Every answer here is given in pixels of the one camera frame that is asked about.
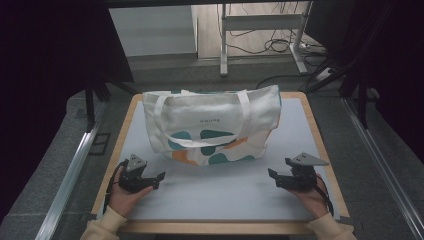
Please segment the person's right hand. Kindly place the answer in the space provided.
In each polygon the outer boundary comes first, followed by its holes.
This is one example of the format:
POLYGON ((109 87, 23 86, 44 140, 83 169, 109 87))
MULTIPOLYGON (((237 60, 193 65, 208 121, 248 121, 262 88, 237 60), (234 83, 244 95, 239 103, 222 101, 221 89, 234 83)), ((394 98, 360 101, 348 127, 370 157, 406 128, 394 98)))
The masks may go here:
POLYGON ((325 196, 328 195, 326 185, 321 178, 320 174, 316 176, 317 187, 307 192, 299 192, 290 190, 290 193, 294 194, 298 200, 302 203, 304 208, 310 213, 314 220, 319 219, 329 213, 325 196))

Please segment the dark curtain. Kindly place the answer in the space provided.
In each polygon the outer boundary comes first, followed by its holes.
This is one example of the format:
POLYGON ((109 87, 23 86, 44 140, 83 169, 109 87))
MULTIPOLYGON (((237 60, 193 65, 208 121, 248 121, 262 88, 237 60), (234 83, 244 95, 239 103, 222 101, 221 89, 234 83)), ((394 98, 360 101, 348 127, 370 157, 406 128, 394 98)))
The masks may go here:
POLYGON ((376 108, 424 163, 424 0, 315 0, 306 34, 356 60, 376 108))
POLYGON ((87 68, 132 81, 106 0, 0 0, 0 221, 58 131, 87 68))

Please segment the black metal stand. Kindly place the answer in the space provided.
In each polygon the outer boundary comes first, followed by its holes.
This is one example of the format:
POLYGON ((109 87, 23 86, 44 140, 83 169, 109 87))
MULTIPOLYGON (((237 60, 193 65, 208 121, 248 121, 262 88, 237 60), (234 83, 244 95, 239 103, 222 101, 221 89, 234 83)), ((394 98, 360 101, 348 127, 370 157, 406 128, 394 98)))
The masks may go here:
POLYGON ((138 91, 135 88, 125 84, 116 76, 99 72, 92 68, 87 68, 84 73, 87 133, 90 133, 94 129, 95 124, 100 120, 99 117, 95 116, 94 97, 97 97, 101 103, 108 102, 111 98, 111 93, 107 87, 108 83, 118 87, 130 95, 138 94, 138 91))
POLYGON ((334 70, 329 76, 325 77, 323 80, 319 81, 314 85, 309 85, 309 83, 316 79, 327 67, 333 63, 332 59, 324 60, 316 70, 311 74, 311 77, 308 79, 303 92, 305 94, 313 93, 324 86, 342 78, 343 81, 339 87, 339 95, 342 98, 351 97, 354 90, 358 89, 357 95, 357 118, 362 126, 367 129, 368 124, 366 122, 366 103, 367 103, 367 83, 365 78, 365 73, 360 70, 360 63, 356 60, 348 63, 347 65, 334 70))

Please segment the white cabinet panel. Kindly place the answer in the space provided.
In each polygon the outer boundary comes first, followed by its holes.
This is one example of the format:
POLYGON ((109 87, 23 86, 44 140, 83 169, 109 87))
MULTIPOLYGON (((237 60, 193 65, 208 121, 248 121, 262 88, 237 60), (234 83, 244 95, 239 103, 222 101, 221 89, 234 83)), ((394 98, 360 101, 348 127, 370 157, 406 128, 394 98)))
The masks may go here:
POLYGON ((197 18, 190 5, 110 9, 127 57, 197 52, 197 18))

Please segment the person's left hand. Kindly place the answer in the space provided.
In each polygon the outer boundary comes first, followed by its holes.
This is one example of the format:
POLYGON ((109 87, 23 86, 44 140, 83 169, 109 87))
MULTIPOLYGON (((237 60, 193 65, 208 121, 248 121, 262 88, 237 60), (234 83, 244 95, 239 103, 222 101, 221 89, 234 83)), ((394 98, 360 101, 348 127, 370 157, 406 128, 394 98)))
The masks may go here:
POLYGON ((110 194, 108 206, 120 216, 127 218, 136 204, 153 191, 152 187, 145 188, 137 193, 128 193, 122 189, 118 182, 123 168, 120 167, 114 177, 114 184, 110 194))

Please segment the dark floor socket cover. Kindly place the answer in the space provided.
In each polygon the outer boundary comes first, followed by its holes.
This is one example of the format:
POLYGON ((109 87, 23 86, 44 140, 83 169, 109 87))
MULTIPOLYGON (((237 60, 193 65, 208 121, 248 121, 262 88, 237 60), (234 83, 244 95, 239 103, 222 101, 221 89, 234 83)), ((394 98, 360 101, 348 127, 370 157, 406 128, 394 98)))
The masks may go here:
POLYGON ((95 136, 94 141, 89 150, 91 156, 102 156, 108 148, 110 133, 99 133, 95 136))

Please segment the white power strip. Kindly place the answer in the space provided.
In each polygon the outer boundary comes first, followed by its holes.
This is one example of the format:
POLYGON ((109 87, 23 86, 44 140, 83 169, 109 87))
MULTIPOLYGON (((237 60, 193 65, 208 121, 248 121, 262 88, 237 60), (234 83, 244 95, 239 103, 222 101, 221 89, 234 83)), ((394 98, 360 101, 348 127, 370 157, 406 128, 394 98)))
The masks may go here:
POLYGON ((332 73, 334 72, 334 69, 333 68, 329 68, 329 67, 327 67, 327 68, 325 68, 321 73, 319 73, 317 76, 316 76, 316 80, 318 81, 318 82, 320 82, 320 81, 322 81, 322 80, 324 80, 324 79, 326 79, 327 77, 329 77, 332 73))

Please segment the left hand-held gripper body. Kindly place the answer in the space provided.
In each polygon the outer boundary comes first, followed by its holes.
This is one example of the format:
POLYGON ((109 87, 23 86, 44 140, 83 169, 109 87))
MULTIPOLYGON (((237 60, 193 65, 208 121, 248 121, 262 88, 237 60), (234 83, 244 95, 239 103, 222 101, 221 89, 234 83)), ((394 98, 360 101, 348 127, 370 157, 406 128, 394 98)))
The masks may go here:
POLYGON ((147 162, 135 154, 132 154, 129 159, 123 162, 123 167, 118 184, 129 193, 137 193, 155 182, 153 178, 142 177, 147 162))

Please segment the white metal desk frame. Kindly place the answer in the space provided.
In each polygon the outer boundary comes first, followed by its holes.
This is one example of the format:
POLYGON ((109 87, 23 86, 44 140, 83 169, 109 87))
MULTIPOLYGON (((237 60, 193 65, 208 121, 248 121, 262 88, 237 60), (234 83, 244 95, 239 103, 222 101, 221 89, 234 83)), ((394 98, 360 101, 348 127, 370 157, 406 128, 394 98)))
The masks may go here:
POLYGON ((221 4, 219 17, 221 29, 220 75, 228 75, 227 32, 245 30, 292 30, 296 29, 296 37, 289 44, 290 52, 301 75, 307 74, 307 68, 300 56, 299 46, 309 17, 312 1, 307 1, 303 11, 299 14, 283 15, 250 15, 228 16, 226 5, 221 4))

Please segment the white canvas tote bag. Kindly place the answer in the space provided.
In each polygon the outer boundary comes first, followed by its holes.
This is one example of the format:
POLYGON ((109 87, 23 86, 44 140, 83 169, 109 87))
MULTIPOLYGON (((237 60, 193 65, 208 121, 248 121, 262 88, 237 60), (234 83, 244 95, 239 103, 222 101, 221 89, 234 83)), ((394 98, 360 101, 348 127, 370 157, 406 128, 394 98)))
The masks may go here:
POLYGON ((221 93, 151 91, 143 107, 154 152, 205 166, 261 158, 282 101, 272 85, 221 93))

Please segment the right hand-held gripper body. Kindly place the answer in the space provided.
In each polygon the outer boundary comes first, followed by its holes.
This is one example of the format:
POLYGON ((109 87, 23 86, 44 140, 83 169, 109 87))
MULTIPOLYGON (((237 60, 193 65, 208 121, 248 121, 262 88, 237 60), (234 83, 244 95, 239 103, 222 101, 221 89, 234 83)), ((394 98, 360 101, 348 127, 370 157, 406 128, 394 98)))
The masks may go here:
POLYGON ((285 163, 291 167, 291 176, 284 176, 282 187, 286 190, 308 191, 317 185, 315 166, 327 166, 328 162, 302 152, 286 158, 285 163))

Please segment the aluminium rail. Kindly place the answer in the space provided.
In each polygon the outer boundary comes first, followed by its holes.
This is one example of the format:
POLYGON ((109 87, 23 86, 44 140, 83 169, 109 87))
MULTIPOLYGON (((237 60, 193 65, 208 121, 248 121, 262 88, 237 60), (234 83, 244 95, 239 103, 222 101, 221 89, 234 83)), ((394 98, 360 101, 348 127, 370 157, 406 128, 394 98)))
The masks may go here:
POLYGON ((376 165, 378 172, 380 173, 391 196, 397 204, 415 240, 424 240, 424 220, 419 215, 418 210, 416 209, 412 200, 403 190, 399 181, 395 177, 394 172, 389 167, 386 158, 375 142, 371 132, 360 122, 358 112, 354 104, 346 98, 342 98, 341 102, 346 108, 346 111, 350 116, 350 119, 356 131, 358 132, 358 135, 369 152, 372 161, 376 165))
POLYGON ((80 171, 82 170, 89 150, 97 135, 106 107, 107 103, 101 102, 96 108, 93 128, 89 132, 85 132, 79 142, 78 148, 70 162, 67 172, 64 175, 64 178, 34 240, 51 240, 54 236, 61 216, 78 180, 80 171))

